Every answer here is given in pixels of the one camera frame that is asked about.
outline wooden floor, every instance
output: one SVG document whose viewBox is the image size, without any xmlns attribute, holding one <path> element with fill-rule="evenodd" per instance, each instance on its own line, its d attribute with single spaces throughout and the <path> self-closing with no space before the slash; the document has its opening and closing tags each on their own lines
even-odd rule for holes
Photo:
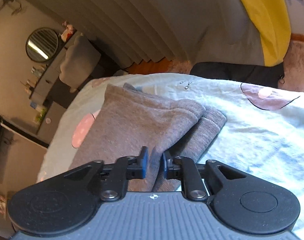
<svg viewBox="0 0 304 240">
<path fill-rule="evenodd" d="M 130 74 L 153 74 L 168 72 L 169 67 L 172 65 L 172 61 L 168 61 L 166 58 L 161 59 L 159 62 L 145 62 L 142 60 L 140 64 L 134 63 L 131 67 L 127 68 Z"/>
</svg>

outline gray ribbed surface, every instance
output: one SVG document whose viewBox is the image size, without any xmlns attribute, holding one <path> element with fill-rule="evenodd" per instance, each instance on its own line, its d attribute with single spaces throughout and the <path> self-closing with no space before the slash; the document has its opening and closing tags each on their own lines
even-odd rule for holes
<svg viewBox="0 0 304 240">
<path fill-rule="evenodd" d="M 85 226 L 55 240 L 298 240 L 290 232 L 280 235 L 246 236 L 224 227 L 200 202 L 191 202 L 180 192 L 128 192 L 118 202 L 101 206 L 95 217 Z M 37 237 L 18 233 L 15 240 Z"/>
</svg>

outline light blue bedsheet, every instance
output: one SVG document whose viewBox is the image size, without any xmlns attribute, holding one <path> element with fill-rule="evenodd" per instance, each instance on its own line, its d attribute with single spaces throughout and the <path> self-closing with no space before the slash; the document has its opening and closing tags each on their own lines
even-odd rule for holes
<svg viewBox="0 0 304 240">
<path fill-rule="evenodd" d="M 69 168 L 77 151 L 72 146 L 77 125 L 101 108 L 108 83 L 125 82 L 146 93 L 194 99 L 220 110 L 227 122 L 199 162 L 216 159 L 292 191 L 301 204 L 294 233 L 304 240 L 304 93 L 175 73 L 93 80 L 62 117 L 38 181 Z"/>
</svg>

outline circular pad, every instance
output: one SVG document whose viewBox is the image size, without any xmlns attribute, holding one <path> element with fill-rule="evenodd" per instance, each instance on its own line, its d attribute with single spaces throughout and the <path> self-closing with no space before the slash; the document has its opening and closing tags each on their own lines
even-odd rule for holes
<svg viewBox="0 0 304 240">
<path fill-rule="evenodd" d="M 40 187 L 44 182 L 19 191 L 10 200 L 8 212 L 16 231 L 53 236 L 71 231 L 92 217 L 97 200 L 90 192 L 70 183 L 47 190 Z"/>
<path fill-rule="evenodd" d="M 277 206 L 277 199 L 262 191 L 247 192 L 241 197 L 241 205 L 249 211 L 256 213 L 266 213 Z"/>
</svg>

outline gray curtain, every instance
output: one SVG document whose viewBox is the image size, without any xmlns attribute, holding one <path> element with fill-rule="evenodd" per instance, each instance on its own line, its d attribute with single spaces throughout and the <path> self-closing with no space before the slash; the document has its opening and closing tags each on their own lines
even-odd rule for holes
<svg viewBox="0 0 304 240">
<path fill-rule="evenodd" d="M 32 0 L 68 20 L 122 68 L 142 60 L 263 65 L 240 0 Z"/>
</svg>

